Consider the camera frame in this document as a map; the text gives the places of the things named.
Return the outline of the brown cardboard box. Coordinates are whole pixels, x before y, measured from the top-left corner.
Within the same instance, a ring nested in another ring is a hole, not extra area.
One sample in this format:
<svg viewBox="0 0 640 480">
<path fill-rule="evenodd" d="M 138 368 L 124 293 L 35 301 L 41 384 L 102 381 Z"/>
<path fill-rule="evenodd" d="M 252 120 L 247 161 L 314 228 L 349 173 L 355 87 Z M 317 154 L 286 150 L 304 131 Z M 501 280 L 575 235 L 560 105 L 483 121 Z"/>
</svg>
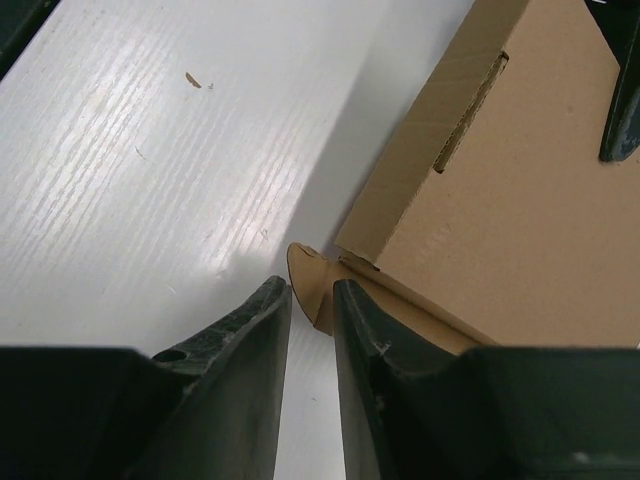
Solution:
<svg viewBox="0 0 640 480">
<path fill-rule="evenodd" d="M 473 3 L 356 198 L 329 260 L 294 243 L 294 293 L 334 329 L 356 281 L 441 348 L 636 347 L 639 147 L 599 152 L 619 65 L 586 1 Z"/>
</svg>

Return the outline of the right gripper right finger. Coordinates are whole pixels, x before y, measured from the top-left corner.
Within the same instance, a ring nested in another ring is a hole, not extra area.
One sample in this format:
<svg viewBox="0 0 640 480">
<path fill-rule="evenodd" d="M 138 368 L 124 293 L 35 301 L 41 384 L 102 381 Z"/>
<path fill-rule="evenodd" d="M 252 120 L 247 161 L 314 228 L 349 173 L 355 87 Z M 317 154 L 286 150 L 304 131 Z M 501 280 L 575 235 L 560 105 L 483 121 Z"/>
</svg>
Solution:
<svg viewBox="0 0 640 480">
<path fill-rule="evenodd" d="M 350 479 L 635 479 L 639 353 L 476 347 L 453 355 L 352 280 L 333 288 Z"/>
</svg>

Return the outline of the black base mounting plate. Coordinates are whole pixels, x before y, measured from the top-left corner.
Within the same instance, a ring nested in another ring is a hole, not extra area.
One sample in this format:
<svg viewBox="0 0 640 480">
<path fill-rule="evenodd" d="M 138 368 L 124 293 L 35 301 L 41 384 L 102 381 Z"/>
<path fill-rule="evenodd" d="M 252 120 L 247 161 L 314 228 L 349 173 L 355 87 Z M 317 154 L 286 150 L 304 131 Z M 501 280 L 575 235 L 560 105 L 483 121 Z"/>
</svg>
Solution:
<svg viewBox="0 0 640 480">
<path fill-rule="evenodd" d="M 0 0 L 0 73 L 4 78 L 59 0 Z"/>
</svg>

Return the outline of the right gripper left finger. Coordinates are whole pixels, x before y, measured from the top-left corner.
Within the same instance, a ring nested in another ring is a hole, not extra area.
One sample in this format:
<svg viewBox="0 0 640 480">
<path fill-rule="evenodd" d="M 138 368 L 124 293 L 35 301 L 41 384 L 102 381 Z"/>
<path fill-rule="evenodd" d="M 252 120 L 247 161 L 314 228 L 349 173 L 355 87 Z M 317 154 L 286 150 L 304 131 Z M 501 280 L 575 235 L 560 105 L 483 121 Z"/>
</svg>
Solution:
<svg viewBox="0 0 640 480">
<path fill-rule="evenodd" d="M 270 479 L 292 291 L 240 307 L 148 357 L 130 348 L 1 351 L 5 479 Z"/>
</svg>

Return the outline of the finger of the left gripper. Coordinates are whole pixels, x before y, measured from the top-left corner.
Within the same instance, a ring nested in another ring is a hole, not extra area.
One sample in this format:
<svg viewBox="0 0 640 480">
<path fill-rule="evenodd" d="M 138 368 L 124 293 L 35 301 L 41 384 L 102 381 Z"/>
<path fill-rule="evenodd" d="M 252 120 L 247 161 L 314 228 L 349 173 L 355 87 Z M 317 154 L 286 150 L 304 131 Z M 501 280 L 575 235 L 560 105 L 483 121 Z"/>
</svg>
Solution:
<svg viewBox="0 0 640 480">
<path fill-rule="evenodd" d="M 619 65 L 599 158 L 622 162 L 639 147 L 639 0 L 586 5 Z"/>
</svg>

